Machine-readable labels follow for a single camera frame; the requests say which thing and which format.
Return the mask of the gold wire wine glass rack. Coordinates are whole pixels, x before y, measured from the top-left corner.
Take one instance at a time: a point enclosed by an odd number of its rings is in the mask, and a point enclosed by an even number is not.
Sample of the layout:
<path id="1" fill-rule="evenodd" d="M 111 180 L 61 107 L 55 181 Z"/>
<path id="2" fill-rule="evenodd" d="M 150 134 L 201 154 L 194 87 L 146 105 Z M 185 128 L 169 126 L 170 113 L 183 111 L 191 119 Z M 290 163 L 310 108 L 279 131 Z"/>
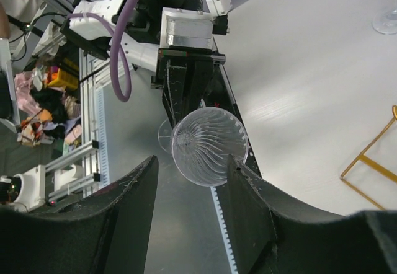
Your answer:
<path id="1" fill-rule="evenodd" d="M 392 111 L 392 118 L 391 120 L 387 123 L 387 125 L 379 132 L 379 134 L 376 135 L 376 137 L 363 149 L 359 154 L 354 158 L 354 160 L 345 168 L 345 170 L 342 172 L 342 174 L 339 176 L 339 179 L 346 184 L 349 188 L 351 188 L 354 192 L 358 193 L 361 197 L 365 198 L 367 201 L 369 201 L 372 205 L 377 207 L 380 210 L 386 210 L 384 206 L 379 204 L 377 201 L 375 201 L 372 197 L 368 196 L 366 193 L 364 193 L 361 189 L 350 183 L 347 179 L 347 173 L 358 163 L 364 163 L 366 166 L 369 168 L 373 169 L 375 172 L 378 174 L 384 176 L 388 180 L 396 183 L 396 174 L 394 174 L 392 171 L 388 170 L 386 167 L 382 166 L 378 162 L 374 161 L 373 159 L 369 158 L 366 153 L 368 150 L 380 140 L 380 138 L 390 129 L 390 127 L 396 123 L 396 105 L 393 105 L 391 108 Z"/>

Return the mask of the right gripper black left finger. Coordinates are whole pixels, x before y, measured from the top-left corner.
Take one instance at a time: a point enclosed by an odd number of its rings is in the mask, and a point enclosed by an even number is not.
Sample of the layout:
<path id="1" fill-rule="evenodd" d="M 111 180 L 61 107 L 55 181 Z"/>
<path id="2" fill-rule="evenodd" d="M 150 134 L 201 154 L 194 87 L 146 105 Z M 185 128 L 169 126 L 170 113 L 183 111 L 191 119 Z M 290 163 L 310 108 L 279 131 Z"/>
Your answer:
<path id="1" fill-rule="evenodd" d="M 56 211 L 1 209 L 2 273 L 143 273 L 158 186 L 150 156 Z"/>

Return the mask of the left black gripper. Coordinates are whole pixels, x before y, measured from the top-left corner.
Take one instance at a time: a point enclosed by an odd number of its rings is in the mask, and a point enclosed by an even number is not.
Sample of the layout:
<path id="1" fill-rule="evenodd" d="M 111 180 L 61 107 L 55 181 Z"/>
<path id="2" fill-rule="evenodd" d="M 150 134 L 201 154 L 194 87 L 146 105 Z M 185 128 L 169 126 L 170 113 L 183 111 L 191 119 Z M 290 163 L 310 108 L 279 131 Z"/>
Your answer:
<path id="1" fill-rule="evenodd" d="M 160 48 L 157 52 L 155 75 L 151 88 L 163 88 L 163 105 L 171 128 L 182 120 L 185 76 L 185 114 L 197 109 L 208 83 L 213 77 L 214 66 L 224 65 L 226 55 L 219 51 L 198 48 Z"/>

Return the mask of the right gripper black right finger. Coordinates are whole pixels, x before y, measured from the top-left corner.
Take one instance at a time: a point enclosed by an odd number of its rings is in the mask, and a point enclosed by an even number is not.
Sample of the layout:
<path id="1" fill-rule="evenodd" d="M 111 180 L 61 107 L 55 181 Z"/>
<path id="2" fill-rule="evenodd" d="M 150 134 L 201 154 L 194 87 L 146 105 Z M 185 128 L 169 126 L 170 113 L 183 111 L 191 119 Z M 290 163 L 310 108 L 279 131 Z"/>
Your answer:
<path id="1" fill-rule="evenodd" d="M 226 224 L 240 273 L 395 273 L 396 212 L 315 208 L 228 158 Z"/>

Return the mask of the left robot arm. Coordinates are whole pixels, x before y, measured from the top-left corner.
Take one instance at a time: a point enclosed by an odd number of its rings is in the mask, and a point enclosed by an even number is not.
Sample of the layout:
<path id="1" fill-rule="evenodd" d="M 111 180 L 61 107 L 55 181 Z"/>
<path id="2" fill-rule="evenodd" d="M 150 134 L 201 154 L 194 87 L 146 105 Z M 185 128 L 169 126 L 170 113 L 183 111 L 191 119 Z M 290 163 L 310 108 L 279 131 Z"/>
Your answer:
<path id="1" fill-rule="evenodd" d="M 74 0 L 61 33 L 80 49 L 110 63 L 117 98 L 126 102 L 132 80 L 118 69 L 154 72 L 151 85 L 163 92 L 172 126 L 196 110 L 225 63 L 213 38 L 228 32 L 231 0 Z"/>

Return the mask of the clear wine glass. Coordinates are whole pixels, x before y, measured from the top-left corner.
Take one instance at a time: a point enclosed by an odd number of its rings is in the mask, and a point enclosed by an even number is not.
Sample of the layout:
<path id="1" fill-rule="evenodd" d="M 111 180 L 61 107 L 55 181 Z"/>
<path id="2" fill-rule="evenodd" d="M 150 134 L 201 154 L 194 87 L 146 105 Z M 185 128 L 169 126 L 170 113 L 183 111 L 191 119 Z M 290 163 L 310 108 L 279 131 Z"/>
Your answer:
<path id="1" fill-rule="evenodd" d="M 374 16 L 372 27 L 382 35 L 396 35 L 396 0 L 389 2 Z"/>
<path id="2" fill-rule="evenodd" d="M 218 107 L 198 108 L 174 128 L 164 120 L 158 129 L 158 142 L 172 156 L 179 172 L 203 187 L 226 183 L 230 154 L 243 162 L 249 156 L 248 134 L 242 122 Z"/>

